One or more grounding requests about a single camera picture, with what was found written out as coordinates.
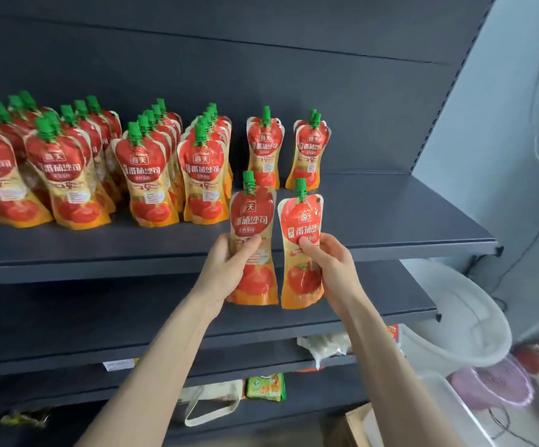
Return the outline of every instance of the shelf board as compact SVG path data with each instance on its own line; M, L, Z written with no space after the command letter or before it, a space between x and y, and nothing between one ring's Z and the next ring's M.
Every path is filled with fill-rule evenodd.
M322 367L356 362L354 355L324 359ZM200 350L185 387L315 368L296 339ZM131 369L108 372L102 364L0 376L0 413L34 411L111 398Z
M355 260L493 254L492 235L409 174L326 174L323 231L351 249ZM292 193L281 189L278 201ZM70 231L55 223L31 229L0 226L0 284L198 272L229 222L140 228L126 208L96 229ZM279 223L274 262L283 264Z
M399 261L357 263L385 323L435 317L437 308ZM281 288L283 270L277 270ZM141 356L197 275L0 285L0 375ZM325 297L305 309L224 304L201 348L343 330Z
M234 413L197 427L172 422L163 445L180 445L239 430L280 426L312 415L340 412L369 399L356 365L330 367L315 373L287 373L284 381L286 400L243 400ZM55 408L47 428L32 445L72 447L102 406L103 403L88 403Z

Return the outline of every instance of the left hand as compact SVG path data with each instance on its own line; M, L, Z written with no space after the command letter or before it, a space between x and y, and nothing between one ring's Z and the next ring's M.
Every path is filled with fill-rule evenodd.
M247 260L261 244L261 236L252 236L235 255L230 257L228 233L218 237L209 250L203 269L191 294L204 298L214 311L214 317L220 313L222 303L234 291L243 277Z

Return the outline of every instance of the cardboard box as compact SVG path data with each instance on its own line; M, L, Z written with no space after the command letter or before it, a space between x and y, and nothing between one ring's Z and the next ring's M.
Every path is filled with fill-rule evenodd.
M324 447L371 447L363 430L363 420L370 410L371 404L367 403L348 411L325 436Z

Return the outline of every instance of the forearm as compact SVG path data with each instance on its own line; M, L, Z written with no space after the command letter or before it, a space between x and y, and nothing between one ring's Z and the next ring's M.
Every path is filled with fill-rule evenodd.
M187 296L76 447L160 446L213 317L203 296Z
M398 351L377 310L365 295L346 300L342 321L361 368L384 445L464 446Z

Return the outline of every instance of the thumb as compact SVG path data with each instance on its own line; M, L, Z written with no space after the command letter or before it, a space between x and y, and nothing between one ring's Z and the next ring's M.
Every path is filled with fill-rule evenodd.
M306 237L301 237L301 239L299 240L299 246L306 255L308 255L322 268L328 266L333 260L333 257L331 255L319 248L318 245L311 243L310 240Z
M235 266L239 267L240 269L244 268L244 266L247 264L247 260L249 260L251 255L255 254L255 251L257 251L260 244L261 235L252 236L249 240L247 240L240 251L230 258L229 262L234 263Z

